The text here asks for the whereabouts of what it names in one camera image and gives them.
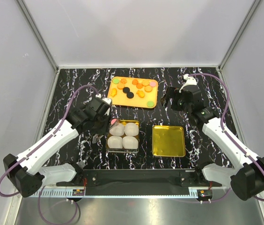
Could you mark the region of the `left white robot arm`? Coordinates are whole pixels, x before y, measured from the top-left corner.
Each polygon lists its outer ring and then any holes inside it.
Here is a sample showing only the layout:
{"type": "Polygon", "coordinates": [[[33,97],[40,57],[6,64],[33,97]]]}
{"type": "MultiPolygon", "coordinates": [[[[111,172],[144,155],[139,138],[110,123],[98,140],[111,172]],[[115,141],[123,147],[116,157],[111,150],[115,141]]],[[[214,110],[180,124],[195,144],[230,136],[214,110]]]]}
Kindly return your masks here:
{"type": "Polygon", "coordinates": [[[100,94],[66,117],[43,138],[23,153],[8,154],[3,159],[8,179],[22,197],[29,197],[41,187],[66,182],[77,186],[83,181],[83,165],[66,161],[58,166],[44,166],[45,162],[68,142],[88,131],[95,137],[107,135],[111,120],[112,100],[100,94]]]}

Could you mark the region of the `black round cookie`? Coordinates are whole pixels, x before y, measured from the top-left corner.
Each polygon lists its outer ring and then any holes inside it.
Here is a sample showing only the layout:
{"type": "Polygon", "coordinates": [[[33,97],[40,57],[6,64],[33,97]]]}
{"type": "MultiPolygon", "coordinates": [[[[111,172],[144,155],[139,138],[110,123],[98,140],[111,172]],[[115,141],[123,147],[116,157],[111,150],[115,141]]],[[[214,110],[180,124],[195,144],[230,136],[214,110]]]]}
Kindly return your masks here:
{"type": "Polygon", "coordinates": [[[133,97],[134,97],[134,94],[133,94],[132,92],[128,92],[128,93],[127,93],[127,97],[128,97],[128,98],[133,98],[133,97]]]}
{"type": "Polygon", "coordinates": [[[130,92],[130,89],[128,87],[123,88],[123,93],[129,93],[129,92],[130,92]]]}

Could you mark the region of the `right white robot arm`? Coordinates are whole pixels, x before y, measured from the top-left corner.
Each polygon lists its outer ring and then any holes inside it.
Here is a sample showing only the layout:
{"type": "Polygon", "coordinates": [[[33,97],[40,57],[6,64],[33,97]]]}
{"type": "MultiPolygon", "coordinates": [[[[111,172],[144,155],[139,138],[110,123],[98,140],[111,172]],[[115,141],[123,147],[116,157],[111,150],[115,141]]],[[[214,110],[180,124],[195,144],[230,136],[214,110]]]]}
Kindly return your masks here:
{"type": "Polygon", "coordinates": [[[221,123],[218,112],[204,103],[198,86],[167,87],[161,98],[162,107],[167,107],[169,101],[172,101],[172,110],[185,112],[190,123],[212,139],[232,163],[231,168],[211,162],[197,166],[197,184],[205,186],[210,181],[222,184],[243,201],[264,191],[264,157],[247,148],[221,123]]]}

